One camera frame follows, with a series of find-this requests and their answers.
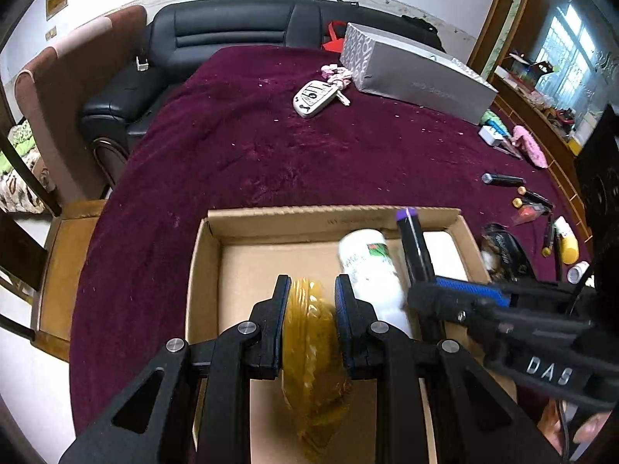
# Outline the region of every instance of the pink fuzzy object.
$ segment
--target pink fuzzy object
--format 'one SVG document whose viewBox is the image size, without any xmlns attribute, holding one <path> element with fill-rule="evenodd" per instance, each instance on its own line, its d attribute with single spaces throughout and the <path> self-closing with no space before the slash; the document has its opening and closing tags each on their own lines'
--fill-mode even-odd
<svg viewBox="0 0 619 464">
<path fill-rule="evenodd" d="M 511 138 L 511 142 L 516 148 L 520 148 L 528 155 L 528 158 L 531 159 L 535 167 L 539 167 L 540 169 L 546 169 L 548 167 L 544 152 L 542 152 L 542 149 L 531 133 L 522 125 L 516 125 L 514 127 L 514 135 Z"/>
</svg>

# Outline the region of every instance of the gray box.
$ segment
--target gray box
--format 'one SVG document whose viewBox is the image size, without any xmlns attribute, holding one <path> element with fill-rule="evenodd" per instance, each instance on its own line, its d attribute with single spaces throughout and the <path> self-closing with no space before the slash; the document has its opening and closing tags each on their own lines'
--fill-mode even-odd
<svg viewBox="0 0 619 464">
<path fill-rule="evenodd" d="M 349 22 L 340 57 L 357 89 L 411 102 L 478 125 L 496 96 L 451 55 L 380 29 Z"/>
</svg>

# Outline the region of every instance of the white floor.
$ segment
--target white floor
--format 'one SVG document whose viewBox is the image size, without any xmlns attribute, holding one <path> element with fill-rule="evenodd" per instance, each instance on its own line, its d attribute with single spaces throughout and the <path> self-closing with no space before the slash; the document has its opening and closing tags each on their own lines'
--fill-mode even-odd
<svg viewBox="0 0 619 464">
<path fill-rule="evenodd" d="M 43 245 L 50 220 L 18 220 Z M 30 326 L 31 307 L 0 288 L 0 314 Z M 30 444 L 56 464 L 75 439 L 69 399 L 69 365 L 0 329 L 0 395 Z"/>
</svg>

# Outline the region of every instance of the black leather sofa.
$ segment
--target black leather sofa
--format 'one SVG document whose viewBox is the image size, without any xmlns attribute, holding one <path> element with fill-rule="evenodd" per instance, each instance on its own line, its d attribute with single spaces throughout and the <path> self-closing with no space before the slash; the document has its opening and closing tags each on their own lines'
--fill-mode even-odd
<svg viewBox="0 0 619 464">
<path fill-rule="evenodd" d="M 170 93 L 217 50 L 273 44 L 319 49 L 331 21 L 356 22 L 411 38 L 440 51 L 434 27 L 356 3 L 326 0 L 197 0 L 168 5 L 149 24 L 140 44 L 148 60 L 135 61 L 83 106 L 80 131 L 113 185 L 124 159 L 144 136 Z"/>
</svg>

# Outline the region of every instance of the green label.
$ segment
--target green label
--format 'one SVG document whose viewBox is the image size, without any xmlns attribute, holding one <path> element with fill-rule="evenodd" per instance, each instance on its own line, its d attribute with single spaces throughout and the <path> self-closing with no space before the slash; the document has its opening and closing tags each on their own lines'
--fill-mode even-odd
<svg viewBox="0 0 619 464">
<path fill-rule="evenodd" d="M 368 244 L 368 250 L 371 256 L 389 258 L 389 249 L 386 244 Z"/>
</svg>

